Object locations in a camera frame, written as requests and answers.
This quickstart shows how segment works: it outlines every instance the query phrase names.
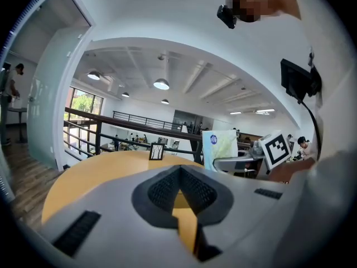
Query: round table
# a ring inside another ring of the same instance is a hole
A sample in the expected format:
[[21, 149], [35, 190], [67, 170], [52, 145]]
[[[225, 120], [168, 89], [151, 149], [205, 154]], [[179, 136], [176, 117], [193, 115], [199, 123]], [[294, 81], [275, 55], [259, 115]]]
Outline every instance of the round table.
[[18, 141], [18, 143], [27, 143], [27, 139], [23, 137], [22, 130], [21, 130], [21, 115], [22, 115], [22, 113], [27, 112], [27, 108], [26, 107], [22, 107], [22, 108], [9, 107], [7, 110], [11, 111], [11, 112], [18, 112], [18, 128], [20, 131], [20, 140]]
[[41, 222], [45, 223], [61, 208], [106, 181], [172, 165], [201, 166], [169, 154], [161, 161], [149, 161], [147, 151], [111, 152], [81, 161], [67, 169], [53, 184], [45, 200]]

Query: black rubber pad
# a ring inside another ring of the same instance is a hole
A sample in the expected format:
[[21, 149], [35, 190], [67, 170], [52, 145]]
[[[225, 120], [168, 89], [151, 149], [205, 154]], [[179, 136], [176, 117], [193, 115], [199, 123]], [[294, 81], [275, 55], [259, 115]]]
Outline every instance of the black rubber pad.
[[273, 199], [279, 199], [283, 193], [278, 193], [274, 192], [273, 190], [266, 190], [266, 189], [256, 189], [254, 191], [256, 194], [261, 194], [265, 197], [273, 198]]
[[73, 256], [84, 242], [90, 231], [100, 218], [97, 212], [85, 211], [71, 226], [53, 243], [58, 250]]

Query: desk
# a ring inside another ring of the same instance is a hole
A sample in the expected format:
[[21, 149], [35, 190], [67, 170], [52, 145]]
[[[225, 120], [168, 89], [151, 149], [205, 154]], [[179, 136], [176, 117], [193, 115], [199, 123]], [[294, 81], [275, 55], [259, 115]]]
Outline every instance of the desk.
[[[119, 151], [83, 160], [67, 169], [53, 184], [45, 200], [41, 222], [45, 223], [61, 208], [106, 181], [172, 165], [201, 166], [188, 159], [169, 154], [166, 154], [161, 161], [149, 161], [148, 151]], [[177, 202], [180, 202], [179, 195], [175, 201], [176, 208], [173, 215], [178, 218], [180, 236], [187, 231], [188, 236], [181, 238], [190, 249], [193, 249], [195, 233], [192, 234], [192, 231], [195, 231], [195, 228], [187, 222], [194, 221], [195, 215], [190, 208], [176, 205]]]
[[27, 139], [23, 137], [22, 130], [21, 130], [21, 115], [22, 115], [22, 112], [27, 112], [27, 108], [26, 107], [22, 107], [22, 108], [9, 107], [7, 110], [11, 111], [11, 112], [18, 112], [18, 128], [20, 131], [20, 140], [17, 143], [27, 143]]

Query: small framed photo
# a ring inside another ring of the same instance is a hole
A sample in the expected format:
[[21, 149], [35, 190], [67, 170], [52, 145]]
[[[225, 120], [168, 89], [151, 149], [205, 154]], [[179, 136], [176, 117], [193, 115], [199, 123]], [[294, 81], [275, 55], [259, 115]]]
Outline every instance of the small framed photo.
[[162, 160], [163, 147], [165, 144], [151, 143], [149, 160]]

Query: wooden floor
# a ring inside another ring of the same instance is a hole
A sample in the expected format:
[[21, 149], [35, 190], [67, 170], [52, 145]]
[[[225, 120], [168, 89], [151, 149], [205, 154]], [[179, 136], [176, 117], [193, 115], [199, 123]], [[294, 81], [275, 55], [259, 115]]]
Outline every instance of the wooden floor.
[[60, 173], [30, 157], [27, 144], [18, 144], [18, 127], [7, 129], [12, 144], [3, 147], [12, 173], [11, 187], [15, 200], [11, 208], [16, 219], [24, 221], [35, 231], [41, 227], [42, 208], [46, 196]]

